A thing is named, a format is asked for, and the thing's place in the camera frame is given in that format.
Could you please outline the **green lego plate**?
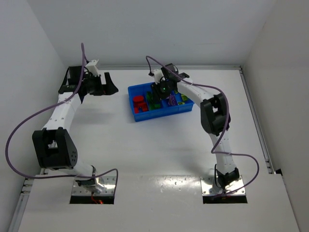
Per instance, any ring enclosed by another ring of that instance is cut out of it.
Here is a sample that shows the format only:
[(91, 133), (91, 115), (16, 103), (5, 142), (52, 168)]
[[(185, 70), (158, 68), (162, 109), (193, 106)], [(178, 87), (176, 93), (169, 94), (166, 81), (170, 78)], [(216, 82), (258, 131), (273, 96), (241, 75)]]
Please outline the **green lego plate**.
[(152, 92), (150, 91), (146, 92), (146, 99), (147, 99), (150, 111), (161, 108), (161, 104), (154, 101), (154, 95), (152, 94)]

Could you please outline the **purple square lego brick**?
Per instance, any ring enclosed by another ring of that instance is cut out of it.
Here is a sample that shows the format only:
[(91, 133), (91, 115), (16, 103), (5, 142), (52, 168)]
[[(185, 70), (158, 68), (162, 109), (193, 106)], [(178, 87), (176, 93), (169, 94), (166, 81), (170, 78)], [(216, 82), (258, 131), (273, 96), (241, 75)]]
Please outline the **purple square lego brick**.
[(170, 95), (169, 96), (169, 106), (177, 106), (178, 105), (178, 102), (176, 100), (176, 97), (175, 95)]

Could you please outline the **round red lego brick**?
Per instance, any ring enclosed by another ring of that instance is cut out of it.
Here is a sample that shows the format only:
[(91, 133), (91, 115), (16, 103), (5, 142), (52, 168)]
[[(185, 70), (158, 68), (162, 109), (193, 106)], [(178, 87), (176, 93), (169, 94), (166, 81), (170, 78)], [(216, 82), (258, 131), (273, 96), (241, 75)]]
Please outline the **round red lego brick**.
[(134, 104), (142, 104), (142, 103), (144, 103), (144, 97), (142, 95), (135, 96), (133, 98), (133, 103)]

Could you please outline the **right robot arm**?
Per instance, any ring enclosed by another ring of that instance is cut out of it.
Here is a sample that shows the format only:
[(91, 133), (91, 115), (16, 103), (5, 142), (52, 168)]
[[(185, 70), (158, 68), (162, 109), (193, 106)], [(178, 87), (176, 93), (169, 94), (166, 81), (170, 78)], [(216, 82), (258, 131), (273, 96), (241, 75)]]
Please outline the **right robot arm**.
[(178, 73), (172, 63), (167, 68), (150, 70), (149, 76), (154, 78), (151, 88), (155, 100), (163, 100), (177, 91), (200, 108), (201, 126), (211, 138), (211, 152), (216, 155), (217, 160), (214, 183), (220, 193), (225, 192), (226, 186), (239, 179), (239, 170), (234, 163), (228, 141), (230, 114), (223, 94), (209, 93), (195, 84), (186, 73)]

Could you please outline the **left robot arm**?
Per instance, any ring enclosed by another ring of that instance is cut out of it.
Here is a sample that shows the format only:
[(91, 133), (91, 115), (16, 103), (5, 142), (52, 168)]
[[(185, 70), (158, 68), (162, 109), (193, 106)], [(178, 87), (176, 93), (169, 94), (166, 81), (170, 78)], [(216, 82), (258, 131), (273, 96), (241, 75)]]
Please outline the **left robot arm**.
[(78, 186), (100, 192), (101, 178), (96, 177), (96, 168), (82, 162), (77, 148), (69, 135), (78, 107), (86, 95), (104, 96), (118, 92), (109, 72), (104, 73), (105, 83), (95, 66), (68, 67), (58, 90), (58, 102), (50, 119), (41, 130), (34, 131), (32, 141), (41, 168), (60, 171), (75, 178)]

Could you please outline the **blue divided plastic bin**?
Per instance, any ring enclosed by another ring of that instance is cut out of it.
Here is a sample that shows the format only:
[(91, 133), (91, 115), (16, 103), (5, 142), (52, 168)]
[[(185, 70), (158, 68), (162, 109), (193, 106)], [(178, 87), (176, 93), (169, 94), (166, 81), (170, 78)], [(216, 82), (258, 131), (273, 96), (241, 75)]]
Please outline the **blue divided plastic bin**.
[[(129, 86), (127, 89), (128, 89), (130, 108), (131, 108), (134, 120), (136, 122), (145, 121), (145, 120), (163, 117), (163, 116), (169, 116), (173, 114), (189, 112), (192, 110), (193, 105), (194, 105), (193, 101), (188, 98), (188, 101), (185, 101), (185, 105), (169, 106), (169, 98), (166, 98), (166, 99), (161, 100), (160, 109), (150, 111), (149, 105), (146, 99), (146, 92), (147, 91), (152, 92), (151, 83)], [(181, 93), (177, 91), (173, 91), (171, 94), (175, 95), (177, 102), (182, 102)], [(138, 95), (142, 95), (144, 97), (144, 102), (147, 103), (149, 111), (144, 112), (144, 113), (138, 113), (138, 114), (134, 113), (133, 98)]]

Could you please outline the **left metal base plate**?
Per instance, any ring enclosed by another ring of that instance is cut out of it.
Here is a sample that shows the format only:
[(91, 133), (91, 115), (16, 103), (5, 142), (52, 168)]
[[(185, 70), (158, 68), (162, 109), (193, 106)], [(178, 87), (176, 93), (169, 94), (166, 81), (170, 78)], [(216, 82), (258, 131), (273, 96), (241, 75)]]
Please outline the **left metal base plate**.
[(74, 180), (72, 196), (112, 196), (116, 186), (116, 176), (101, 176), (95, 179)]

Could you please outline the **metal base plate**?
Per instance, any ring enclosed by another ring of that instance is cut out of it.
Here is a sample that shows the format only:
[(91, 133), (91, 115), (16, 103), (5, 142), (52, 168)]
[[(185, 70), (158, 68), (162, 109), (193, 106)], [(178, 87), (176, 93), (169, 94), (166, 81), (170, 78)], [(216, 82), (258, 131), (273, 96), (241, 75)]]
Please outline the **metal base plate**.
[[(219, 187), (219, 184), (215, 184), (213, 176), (205, 176), (200, 178), (202, 196), (215, 196), (218, 194), (223, 194), (223, 189)], [(246, 190), (244, 187), (244, 182), (242, 176), (236, 181), (231, 182), (225, 187), (226, 193), (232, 191), (232, 196), (245, 196)]]
[(74, 180), (72, 196), (112, 196), (116, 186), (116, 176), (101, 176), (95, 179)]

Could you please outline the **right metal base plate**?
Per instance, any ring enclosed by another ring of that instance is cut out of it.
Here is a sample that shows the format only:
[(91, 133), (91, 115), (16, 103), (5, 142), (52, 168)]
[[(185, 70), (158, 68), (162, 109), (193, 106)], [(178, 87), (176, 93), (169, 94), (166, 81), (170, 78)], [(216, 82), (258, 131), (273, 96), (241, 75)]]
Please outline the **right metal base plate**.
[[(218, 194), (223, 194), (223, 189), (219, 187), (219, 184), (215, 184), (213, 176), (205, 176), (200, 178), (202, 196), (215, 196)], [(236, 181), (231, 182), (225, 187), (226, 193), (232, 191), (232, 196), (245, 196), (246, 190), (244, 187), (244, 182), (242, 176)]]

